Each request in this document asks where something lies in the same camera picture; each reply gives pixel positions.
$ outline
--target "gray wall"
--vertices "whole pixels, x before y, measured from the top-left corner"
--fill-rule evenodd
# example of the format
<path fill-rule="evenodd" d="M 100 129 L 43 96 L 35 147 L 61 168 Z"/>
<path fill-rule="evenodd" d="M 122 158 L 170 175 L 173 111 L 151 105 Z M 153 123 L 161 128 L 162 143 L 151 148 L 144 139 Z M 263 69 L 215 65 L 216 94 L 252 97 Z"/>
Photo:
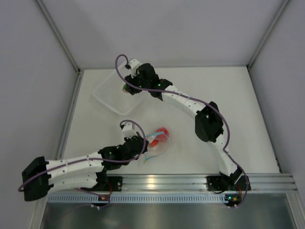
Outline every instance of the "gray wall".
<path fill-rule="evenodd" d="M 43 0 L 80 67 L 246 65 L 282 0 Z"/>
<path fill-rule="evenodd" d="M 305 1 L 293 0 L 252 68 L 284 171 L 305 203 Z"/>
<path fill-rule="evenodd" d="M 0 1 L 0 228 L 29 226 L 22 170 L 51 158 L 75 72 L 32 0 Z"/>

